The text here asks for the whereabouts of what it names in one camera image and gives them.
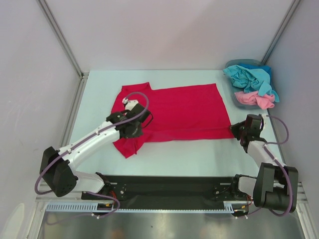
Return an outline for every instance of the turquoise towel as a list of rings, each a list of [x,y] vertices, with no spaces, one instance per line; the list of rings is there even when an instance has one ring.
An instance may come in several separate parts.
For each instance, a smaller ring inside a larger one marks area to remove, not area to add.
[[[279,102],[278,94],[270,85],[270,76],[263,69],[247,69],[234,65],[223,70],[231,79],[233,86],[244,88],[245,93],[258,91],[259,96],[275,95],[275,102]]]

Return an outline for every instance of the cloth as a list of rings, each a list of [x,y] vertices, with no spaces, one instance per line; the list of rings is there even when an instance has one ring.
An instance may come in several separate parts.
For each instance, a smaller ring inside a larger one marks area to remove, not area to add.
[[[271,81],[271,67],[270,66],[254,66],[254,65],[249,65],[249,64],[243,64],[243,63],[239,63],[239,66],[245,67],[247,69],[263,69],[264,71],[266,71],[269,74],[270,77],[270,81]]]
[[[216,84],[176,87],[152,90],[149,83],[122,86],[116,97],[112,112],[123,110],[122,99],[129,93],[139,91],[147,95],[153,121],[143,129],[137,138],[121,138],[114,142],[116,149],[128,158],[145,142],[171,140],[233,138],[229,117]],[[143,106],[143,96],[133,95]]]
[[[235,96],[237,100],[244,105],[258,105],[261,109],[265,110],[268,108],[273,108],[275,105],[273,102],[275,101],[274,95],[264,95],[259,96],[258,91],[244,93],[243,91],[235,92]]]
[[[258,91],[259,96],[275,95],[275,102],[279,102],[278,94],[270,85],[270,76],[263,69],[247,69],[233,65],[223,70],[231,79],[233,86],[244,88],[245,93]]]

